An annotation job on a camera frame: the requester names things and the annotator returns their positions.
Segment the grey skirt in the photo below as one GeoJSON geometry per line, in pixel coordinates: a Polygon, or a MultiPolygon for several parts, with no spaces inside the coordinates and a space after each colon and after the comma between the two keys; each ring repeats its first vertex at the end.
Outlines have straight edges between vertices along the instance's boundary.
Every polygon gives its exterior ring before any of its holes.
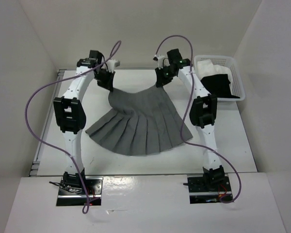
{"type": "Polygon", "coordinates": [[[162,87],[136,93],[114,89],[108,101],[110,111],[86,134],[111,152],[126,156],[158,154],[193,137],[162,87]]]}

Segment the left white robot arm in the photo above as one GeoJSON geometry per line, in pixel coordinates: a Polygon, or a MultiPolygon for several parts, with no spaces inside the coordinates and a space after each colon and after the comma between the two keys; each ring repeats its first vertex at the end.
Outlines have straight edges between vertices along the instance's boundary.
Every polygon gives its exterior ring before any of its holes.
{"type": "Polygon", "coordinates": [[[64,94],[53,100],[56,123],[63,133],[65,151],[68,152],[63,184],[76,194],[83,193],[87,188],[81,158],[81,133],[86,124],[82,99],[94,79],[98,86],[113,91],[115,68],[120,65],[118,60],[104,62],[103,59],[103,54],[97,50],[91,50],[88,58],[80,59],[77,62],[76,77],[64,94]]]}

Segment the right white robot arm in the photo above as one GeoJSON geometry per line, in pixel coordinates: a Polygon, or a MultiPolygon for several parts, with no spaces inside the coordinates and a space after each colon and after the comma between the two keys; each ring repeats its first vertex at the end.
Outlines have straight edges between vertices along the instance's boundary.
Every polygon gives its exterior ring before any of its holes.
{"type": "Polygon", "coordinates": [[[178,77],[190,91],[190,100],[185,111],[192,125],[198,131],[203,155],[203,186],[215,190],[224,180],[225,172],[217,153],[214,124],[217,114],[217,97],[212,95],[196,75],[189,59],[183,59],[179,50],[168,51],[167,55],[155,55],[158,67],[157,87],[162,87],[178,77]]]}

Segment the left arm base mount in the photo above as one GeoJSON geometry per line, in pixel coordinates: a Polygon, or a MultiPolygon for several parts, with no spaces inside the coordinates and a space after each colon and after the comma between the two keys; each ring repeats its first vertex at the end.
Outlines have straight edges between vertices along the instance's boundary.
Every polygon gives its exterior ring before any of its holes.
{"type": "MultiPolygon", "coordinates": [[[[63,179],[60,182],[49,182],[58,187],[56,206],[84,206],[86,204],[86,193],[82,185],[72,186],[64,184],[63,179]]],[[[101,193],[103,186],[102,177],[86,176],[85,187],[89,196],[90,206],[101,205],[101,193]]]]}

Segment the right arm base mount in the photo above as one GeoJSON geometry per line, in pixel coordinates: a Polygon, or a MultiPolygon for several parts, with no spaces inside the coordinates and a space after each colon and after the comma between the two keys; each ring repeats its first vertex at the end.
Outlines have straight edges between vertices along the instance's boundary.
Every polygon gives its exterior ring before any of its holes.
{"type": "Polygon", "coordinates": [[[189,175],[183,185],[188,187],[190,204],[220,203],[233,199],[228,176],[222,182],[208,187],[202,175],[189,175]]]}

